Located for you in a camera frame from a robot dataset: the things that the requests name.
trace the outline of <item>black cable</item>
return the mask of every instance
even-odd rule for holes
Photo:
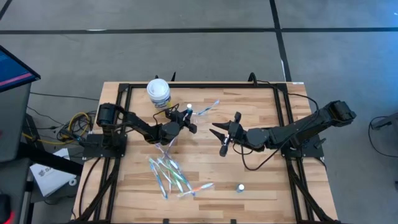
[[[58,205],[59,200],[58,200],[57,202],[55,202],[55,203],[49,203],[49,202],[46,202],[46,201],[44,200],[44,203],[46,203],[47,205]]]
[[[65,156],[63,156],[63,158],[66,158],[66,157],[69,157],[69,158],[81,158],[81,156],[77,156],[77,155],[79,155],[81,153],[83,153],[83,152],[78,152],[78,153],[75,153],[75,154],[73,154],[71,156],[65,155]]]
[[[43,117],[46,117],[46,118],[50,118],[52,121],[54,121],[54,122],[56,122],[56,123],[58,123],[58,124],[63,125],[63,123],[61,123],[61,122],[59,122],[59,121],[56,121],[56,120],[53,119],[52,117],[50,117],[50,116],[48,116],[48,115],[40,114],[39,112],[37,112],[37,110],[35,110],[35,109],[33,109],[33,108],[29,107],[29,106],[27,106],[27,107],[28,107],[29,109],[31,109],[32,111],[34,111],[35,113],[37,113],[38,115],[43,116]]]
[[[62,125],[60,125],[60,126],[51,126],[51,127],[47,127],[47,128],[35,128],[36,130],[54,130],[54,129],[57,129],[57,128],[60,128]]]
[[[75,119],[73,119],[73,121],[68,121],[67,123],[65,123],[65,125],[63,125],[61,129],[68,130],[69,124],[72,122],[70,130],[72,134],[83,135],[85,133],[88,133],[89,131],[92,131],[94,125],[92,116],[95,116],[96,111],[89,111],[85,114],[80,114]],[[66,141],[71,141],[73,139],[69,136],[61,134],[59,131],[57,133],[57,140],[61,142],[66,142]]]
[[[179,107],[179,106],[180,106],[180,104],[177,103],[177,104],[174,105],[174,106],[171,106],[171,107],[169,107],[169,108],[166,108],[166,109],[161,110],[161,111],[157,112],[156,114],[154,114],[152,117],[154,118],[154,120],[155,120],[155,122],[156,122],[156,125],[157,125],[157,119],[155,118],[156,115],[158,115],[158,114],[160,114],[160,113],[162,113],[162,112],[164,112],[164,111],[166,111],[166,110],[173,110],[173,109],[178,110],[178,107]]]
[[[53,94],[34,93],[34,92],[31,92],[30,94],[35,94],[35,95],[40,95],[40,96],[54,96],[54,97],[65,97],[65,98],[78,98],[78,99],[84,99],[84,100],[99,101],[99,99],[88,98],[88,97],[83,97],[83,96],[65,96],[65,95],[53,95]]]
[[[378,119],[378,118],[386,118],[386,117],[387,117],[387,116],[378,116],[378,117],[373,118],[373,119],[371,120],[371,122],[369,122],[369,127],[368,127],[369,142],[371,143],[372,148],[373,148],[377,153],[379,153],[379,154],[381,154],[381,155],[383,155],[383,156],[387,156],[387,157],[398,158],[398,156],[387,155],[387,154],[384,154],[384,153],[378,151],[378,150],[376,149],[376,147],[374,147],[374,144],[373,144],[373,142],[372,142],[372,138],[371,138],[371,126],[372,126],[372,122],[373,122],[375,119]]]
[[[321,160],[321,158],[319,158],[319,157],[314,157],[314,158],[315,158],[316,160],[318,160],[320,163],[322,163],[322,165],[325,167],[325,170],[328,170],[328,168],[327,168],[325,162],[323,162],[323,161]]]
[[[76,214],[75,214],[75,212],[73,211],[73,208],[72,208],[72,215],[73,215],[73,219],[76,220]]]
[[[235,144],[236,144],[236,143],[234,143],[234,144],[232,145],[232,148],[234,149],[234,151],[235,151],[236,153],[238,153],[239,155],[241,155],[242,153],[238,152],[238,151],[235,149]],[[251,150],[250,152],[244,153],[244,155],[249,155],[249,154],[251,154],[252,152],[253,152],[253,150]]]
[[[85,188],[86,188],[86,184],[87,184],[87,180],[90,177],[91,172],[93,171],[95,165],[98,163],[98,161],[100,161],[100,157],[97,158],[97,160],[95,160],[94,164],[91,166],[90,170],[87,173],[86,179],[83,183],[83,187],[81,188],[81,193],[80,193],[80,199],[79,199],[79,217],[81,216],[81,203],[83,201],[83,193],[85,192]]]
[[[271,84],[271,83],[268,82],[268,81],[262,81],[262,80],[257,80],[257,82],[265,82],[265,83]],[[314,118],[311,119],[307,124],[304,124],[304,125],[303,125],[301,128],[299,128],[296,132],[294,132],[294,133],[291,134],[290,136],[286,137],[286,138],[284,139],[282,145],[281,145],[278,149],[276,149],[267,159],[265,159],[262,163],[260,163],[260,165],[258,165],[256,168],[249,168],[249,167],[246,165],[246,161],[244,160],[243,146],[241,145],[242,162],[243,162],[244,167],[245,167],[247,170],[255,171],[255,170],[260,169],[272,156],[275,155],[275,153],[277,153],[282,147],[284,147],[285,144],[286,144],[287,142],[289,142],[290,139],[291,139],[293,136],[295,136],[297,133],[299,133],[301,130],[303,130],[304,128],[306,128],[308,125],[310,125],[311,123],[313,123],[313,122],[318,118],[318,116],[319,116],[319,106],[318,106],[318,103],[317,103],[314,99],[312,99],[312,98],[310,98],[310,97],[308,97],[308,96],[304,96],[304,95],[300,95],[300,94],[296,94],[296,93],[287,93],[287,92],[286,92],[286,94],[288,94],[288,95],[294,95],[294,96],[301,96],[301,97],[307,98],[307,99],[309,99],[310,101],[312,101],[313,103],[315,103],[315,106],[317,107],[317,111],[316,111],[316,114],[315,114]]]
[[[131,131],[133,131],[133,130],[135,130],[135,129],[134,129],[134,128],[131,128],[131,130],[126,131],[125,134],[127,134],[127,133],[129,133],[129,132],[131,132]]]

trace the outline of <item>yellow cable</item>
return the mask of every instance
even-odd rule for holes
[[[80,113],[75,114],[75,115],[73,116],[73,118],[72,118],[72,119],[70,120],[70,122],[69,122],[69,126],[68,126],[68,131],[69,131],[69,132],[71,131],[71,127],[72,127],[72,122],[73,122],[73,120],[74,120],[77,116],[79,116],[79,115],[84,115],[84,116],[86,116],[87,121],[90,121],[90,117],[89,117],[86,113],[84,113],[84,112],[80,112]],[[80,136],[82,136],[82,135],[86,132],[87,127],[88,127],[89,125],[90,125],[90,124],[87,124],[87,125],[86,125],[86,127],[84,128],[84,130],[80,133]],[[29,136],[29,135],[27,135],[27,134],[25,134],[25,133],[22,133],[22,135],[23,135],[24,137],[26,137],[26,138],[33,139],[32,136]],[[42,143],[53,144],[53,145],[64,145],[64,144],[72,143],[72,142],[74,142],[75,140],[71,140],[71,141],[67,141],[67,142],[52,142],[52,141],[46,141],[46,140],[38,139],[38,141],[39,141],[39,142],[42,142]]]

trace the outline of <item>white lid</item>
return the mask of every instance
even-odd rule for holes
[[[151,99],[163,100],[170,95],[169,84],[161,78],[156,78],[148,83],[147,92]]]

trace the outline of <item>black floor stripe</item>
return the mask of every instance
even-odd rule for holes
[[[398,32],[398,27],[282,28],[282,32]]]
[[[7,0],[6,3],[4,4],[4,6],[2,7],[2,9],[0,11],[0,21],[1,21],[2,17],[4,16],[4,14],[6,13],[11,2],[12,2],[12,0]]]
[[[291,82],[292,77],[290,76],[289,63],[287,62],[284,38],[282,36],[282,31],[280,29],[278,11],[276,9],[275,0],[269,0],[269,4],[271,5],[272,18],[274,19],[274,26],[275,26],[275,32],[276,32],[276,39],[278,41],[279,55],[280,55],[280,59],[283,61],[282,66],[284,69],[285,81]]]
[[[93,29],[93,30],[0,30],[0,34],[191,34],[191,33],[256,33],[275,32],[265,27],[220,27],[178,29]]]
[[[220,28],[170,28],[170,29],[87,29],[87,30],[0,30],[0,34],[194,34],[194,33],[317,33],[317,32],[398,32],[398,27],[359,28],[269,28],[269,27],[220,27]]]

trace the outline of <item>small bottle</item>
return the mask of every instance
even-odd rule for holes
[[[241,192],[243,192],[243,190],[244,190],[244,185],[243,184],[238,184],[236,186],[236,192],[237,193],[241,193]]]
[[[187,112],[192,113],[192,104],[187,104]]]

